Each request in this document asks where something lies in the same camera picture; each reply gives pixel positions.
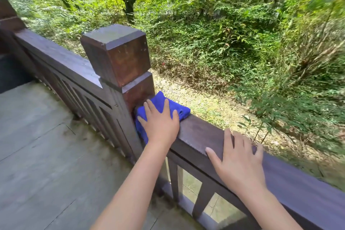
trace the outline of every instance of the blue rag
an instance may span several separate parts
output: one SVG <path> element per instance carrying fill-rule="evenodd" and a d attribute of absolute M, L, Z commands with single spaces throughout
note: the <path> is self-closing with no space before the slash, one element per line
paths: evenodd
<path fill-rule="evenodd" d="M 151 101 L 153 105 L 157 108 L 157 110 L 162 113 L 164 108 L 164 100 L 166 97 L 164 96 L 162 91 L 159 91 L 153 98 L 151 98 Z M 169 107 L 170 107 L 170 116 L 173 118 L 173 111 L 177 110 L 178 116 L 180 118 L 180 121 L 185 119 L 190 114 L 190 109 L 186 106 L 182 106 L 170 99 L 169 100 Z M 147 121 L 145 108 L 144 106 L 141 106 L 137 110 L 136 118 L 135 118 L 135 127 L 137 128 L 137 131 L 141 135 L 141 137 L 144 139 L 145 144 L 148 142 L 148 138 L 146 135 L 146 132 L 144 128 L 142 127 L 141 123 L 138 120 L 138 116 L 143 118 L 145 121 Z"/>

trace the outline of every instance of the person's left hand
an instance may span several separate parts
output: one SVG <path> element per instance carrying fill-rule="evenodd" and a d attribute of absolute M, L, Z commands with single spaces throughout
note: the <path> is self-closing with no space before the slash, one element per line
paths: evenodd
<path fill-rule="evenodd" d="M 165 99 L 163 112 L 159 113 L 151 100 L 144 102 L 147 121 L 138 116 L 138 120 L 146 131 L 149 143 L 157 143 L 166 146 L 168 149 L 175 141 L 180 129 L 180 122 L 177 110 L 170 117 L 169 100 Z"/>

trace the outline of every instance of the person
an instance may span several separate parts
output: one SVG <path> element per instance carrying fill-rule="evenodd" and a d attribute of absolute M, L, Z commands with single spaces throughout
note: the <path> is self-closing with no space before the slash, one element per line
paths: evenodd
<path fill-rule="evenodd" d="M 135 166 L 113 199 L 96 220 L 91 230 L 137 230 L 141 229 L 149 207 L 158 174 L 170 146 L 179 131 L 179 116 L 175 110 L 170 117 L 169 102 L 159 113 L 153 103 L 144 103 L 147 121 L 139 118 L 148 143 Z M 225 185 L 235 193 L 264 230 L 300 230 L 276 197 L 267 189 L 262 167 L 263 147 L 258 144 L 255 154 L 246 137 L 224 132 L 223 160 L 206 148 L 217 174 Z"/>

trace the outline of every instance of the gray tile floor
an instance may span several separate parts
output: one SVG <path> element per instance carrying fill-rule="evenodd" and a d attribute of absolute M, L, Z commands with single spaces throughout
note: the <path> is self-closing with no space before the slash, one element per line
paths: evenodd
<path fill-rule="evenodd" d="M 0 229 L 89 229 L 131 166 L 45 86 L 0 94 Z M 144 229 L 201 229 L 153 195 Z"/>

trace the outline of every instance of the forearm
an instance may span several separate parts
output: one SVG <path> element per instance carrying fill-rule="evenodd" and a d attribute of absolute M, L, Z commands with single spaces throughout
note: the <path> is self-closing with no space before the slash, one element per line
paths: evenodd
<path fill-rule="evenodd" d="M 168 149 L 149 142 L 92 230 L 141 229 Z"/>
<path fill-rule="evenodd" d="M 277 198 L 267 189 L 240 194 L 239 198 L 263 230 L 302 230 Z"/>

